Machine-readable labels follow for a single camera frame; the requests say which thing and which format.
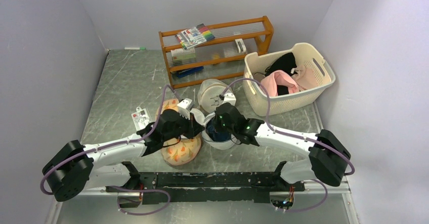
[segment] gray wall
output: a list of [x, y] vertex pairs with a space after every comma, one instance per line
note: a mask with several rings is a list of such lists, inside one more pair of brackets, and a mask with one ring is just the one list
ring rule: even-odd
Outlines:
[[158, 31], [267, 15], [271, 51], [309, 42], [332, 0], [81, 0], [108, 49], [160, 49]]
[[79, 139], [106, 52], [79, 0], [0, 0], [0, 223], [43, 223], [41, 169]]
[[352, 153], [361, 223], [429, 223], [429, 0], [334, 0], [312, 40], [338, 81], [318, 105]]

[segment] marker set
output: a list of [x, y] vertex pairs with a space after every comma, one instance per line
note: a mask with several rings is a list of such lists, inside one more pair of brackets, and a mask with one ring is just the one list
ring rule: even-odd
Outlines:
[[185, 50], [205, 43], [215, 38], [210, 30], [202, 23], [196, 27], [185, 29], [175, 35]]

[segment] orange patterned fabric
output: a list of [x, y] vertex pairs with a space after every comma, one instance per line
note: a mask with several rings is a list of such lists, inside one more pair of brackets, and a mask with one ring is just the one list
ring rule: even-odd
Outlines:
[[[177, 99], [170, 99], [164, 101], [162, 104], [161, 113], [166, 109], [173, 109], [178, 111], [177, 104], [179, 101]], [[158, 110], [156, 110], [155, 118], [158, 117]], [[172, 145], [177, 142], [178, 139], [171, 139], [164, 142], [164, 146]], [[173, 166], [183, 165], [192, 161], [195, 158], [197, 153], [201, 148], [201, 135], [198, 135], [194, 139], [183, 139], [174, 146], [165, 147], [161, 149], [161, 154], [164, 157], [164, 160]]]

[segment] wooden rack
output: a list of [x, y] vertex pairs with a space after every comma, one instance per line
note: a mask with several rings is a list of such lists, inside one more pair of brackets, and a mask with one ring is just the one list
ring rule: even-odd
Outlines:
[[[215, 36], [215, 39], [195, 47], [196, 58], [181, 61], [173, 61], [171, 58], [171, 51], [182, 48], [174, 35], [185, 29], [159, 32], [159, 40], [161, 42], [168, 79], [170, 80], [170, 85], [173, 88], [201, 84], [204, 80], [209, 78], [222, 80], [242, 76], [243, 72], [238, 72], [228, 75], [209, 77], [202, 80], [173, 84], [171, 73], [199, 66], [242, 60], [248, 53], [252, 52], [258, 52], [259, 55], [266, 54], [274, 33], [273, 25], [267, 16], [229, 23], [207, 25], [207, 28], [210, 29], [212, 34]], [[265, 36], [264, 41], [262, 41], [260, 36]], [[237, 52], [235, 40], [239, 38], [242, 38], [246, 45], [246, 54], [238, 54]]]

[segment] gray marble tabletop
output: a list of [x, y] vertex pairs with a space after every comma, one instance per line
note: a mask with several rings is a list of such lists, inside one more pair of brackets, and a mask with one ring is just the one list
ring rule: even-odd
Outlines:
[[[175, 83], [207, 78], [242, 71], [243, 61], [205, 66], [201, 72], [181, 79]], [[226, 84], [234, 79], [224, 80]], [[165, 63], [161, 51], [111, 50], [85, 126], [81, 142], [98, 144], [123, 138], [136, 129], [131, 114], [136, 107], [147, 108], [152, 119], [161, 103], [161, 87], [168, 83]], [[179, 88], [183, 98], [193, 99], [198, 104], [197, 94], [200, 85]], [[247, 101], [242, 83], [233, 86], [237, 98], [236, 106], [246, 117], [259, 118]], [[174, 98], [167, 92], [166, 99]], [[302, 132], [318, 132], [320, 124], [315, 105], [270, 116], [270, 122], [282, 128]], [[273, 171], [281, 161], [296, 161], [298, 156], [286, 151], [267, 147], [248, 145], [233, 146], [218, 150], [203, 144], [191, 162], [182, 166], [170, 166], [162, 158], [161, 152], [139, 158], [133, 162], [139, 171]]]

